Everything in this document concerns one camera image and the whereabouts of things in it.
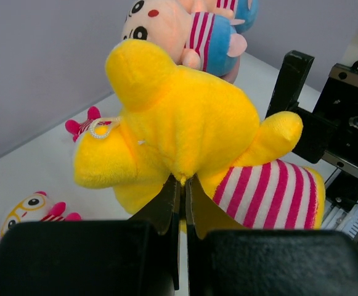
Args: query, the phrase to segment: blue fabric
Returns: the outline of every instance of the blue fabric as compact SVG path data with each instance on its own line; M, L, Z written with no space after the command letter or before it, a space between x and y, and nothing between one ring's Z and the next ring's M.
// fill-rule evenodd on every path
M206 72L221 77L228 74L236 64L237 57L227 56L230 36L236 33L227 18L216 15L210 37Z
M245 20L246 22L241 25L235 26L236 32L242 34L250 29L258 15L258 0L253 0L251 9L248 9L247 0L238 0L237 10L235 14L235 19Z

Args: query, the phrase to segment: striped sleeve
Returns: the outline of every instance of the striped sleeve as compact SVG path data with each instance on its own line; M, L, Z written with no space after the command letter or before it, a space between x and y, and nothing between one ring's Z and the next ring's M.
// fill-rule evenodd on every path
M206 71L208 66L209 40L213 30L215 15L208 12L192 14L192 28L185 48L193 49L200 57L201 69Z
M47 222L47 221L62 221L64 220L64 217L61 216L54 216L54 215L47 215L45 217L43 217L41 219L42 222Z
M217 0L217 8L230 9L236 14L238 0Z
M317 184L304 168L276 160L231 168L213 200L248 228L312 229Z

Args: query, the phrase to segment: white surface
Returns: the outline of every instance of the white surface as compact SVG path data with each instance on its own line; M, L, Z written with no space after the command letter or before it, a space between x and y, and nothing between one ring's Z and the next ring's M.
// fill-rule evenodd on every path
M272 95L278 70L245 54L236 85L244 89L264 118ZM312 110L319 92L305 86L300 106ZM115 95L96 104L102 116L116 115L121 105ZM74 119L82 121L86 111ZM42 136L32 140L0 159L0 217L11 206L34 191L46 191L56 202L68 202L72 211L85 219L126 219L127 213L115 200L111 189L87 190L74 184L72 178L71 151L74 144L64 125L56 126ZM321 161L310 165L296 155L290 154L285 160L316 168L326 179L334 168ZM187 292L187 252L185 236L181 237L181 290Z

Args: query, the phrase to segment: blue plush toy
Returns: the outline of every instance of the blue plush toy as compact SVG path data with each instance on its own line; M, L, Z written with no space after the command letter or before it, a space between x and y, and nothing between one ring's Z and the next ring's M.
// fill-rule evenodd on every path
M238 35L232 22L209 12L192 14L192 27L185 43L185 56L195 51L200 60L200 69L218 77L234 69L238 57L246 47L246 39Z
M235 26L236 32L242 34L250 29L258 15L258 0L218 0L217 7L232 9L234 18L245 23Z

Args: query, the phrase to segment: plush arm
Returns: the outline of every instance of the plush arm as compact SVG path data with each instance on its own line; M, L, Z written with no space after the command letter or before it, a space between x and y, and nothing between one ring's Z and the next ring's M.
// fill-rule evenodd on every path
M265 119L249 148L232 165L248 167L262 165L292 151L302 133L302 120L292 112L276 113Z
M49 215L61 216L67 209L67 204L65 202L58 202L49 210Z
M213 13L222 15L223 17L226 17L227 19L230 19L230 20L232 20L235 17L235 14L232 9L215 7L213 9Z
M104 134L107 129L99 126L96 133ZM75 182L83 187L105 188L134 181L137 170L131 151L121 126L113 128L105 139L83 133L73 159Z
M186 67L200 70L201 69L201 58L193 49L184 49L181 57L182 64Z

